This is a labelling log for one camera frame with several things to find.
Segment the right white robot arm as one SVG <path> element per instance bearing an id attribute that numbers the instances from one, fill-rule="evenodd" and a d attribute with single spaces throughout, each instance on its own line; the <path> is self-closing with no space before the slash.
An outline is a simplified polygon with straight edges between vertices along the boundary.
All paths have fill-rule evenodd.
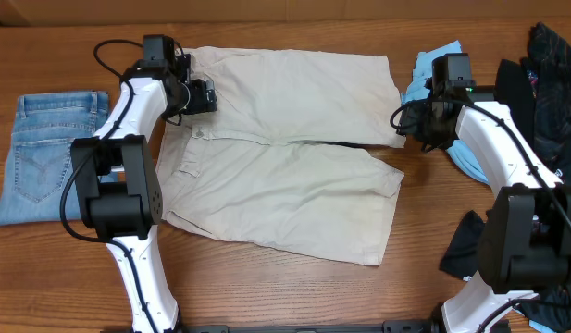
<path id="1" fill-rule="evenodd" d="M 571 186 L 529 147 L 507 105 L 478 88 L 466 53 L 432 62 L 427 98 L 391 116 L 397 133 L 428 153 L 464 142 L 476 156 L 495 202 L 476 249 L 478 270 L 441 313 L 425 320 L 390 320 L 385 332 L 507 332 L 515 306 L 571 283 Z"/>

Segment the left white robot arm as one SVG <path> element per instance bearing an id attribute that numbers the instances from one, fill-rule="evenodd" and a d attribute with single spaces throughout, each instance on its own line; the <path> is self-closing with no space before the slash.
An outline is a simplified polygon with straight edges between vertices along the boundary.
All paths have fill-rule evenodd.
<path id="1" fill-rule="evenodd" d="M 163 194 L 148 142 L 158 120 L 214 112 L 211 80 L 191 76 L 192 58 L 166 35 L 146 35 L 143 56 L 118 74 L 121 94 L 109 119 L 91 138 L 70 146 L 74 189 L 86 228 L 95 231 L 118 266 L 131 308 L 132 332 L 182 332 L 158 247 Z"/>

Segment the beige cotton shorts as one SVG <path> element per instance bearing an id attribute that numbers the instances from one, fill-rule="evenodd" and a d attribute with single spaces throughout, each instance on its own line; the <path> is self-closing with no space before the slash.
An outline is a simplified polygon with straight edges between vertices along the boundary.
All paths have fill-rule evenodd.
<path id="1" fill-rule="evenodd" d="M 165 220 L 219 241 L 380 265 L 403 172 L 368 147 L 401 148 L 384 55 L 192 51 L 215 112 L 167 126 L 157 172 Z"/>

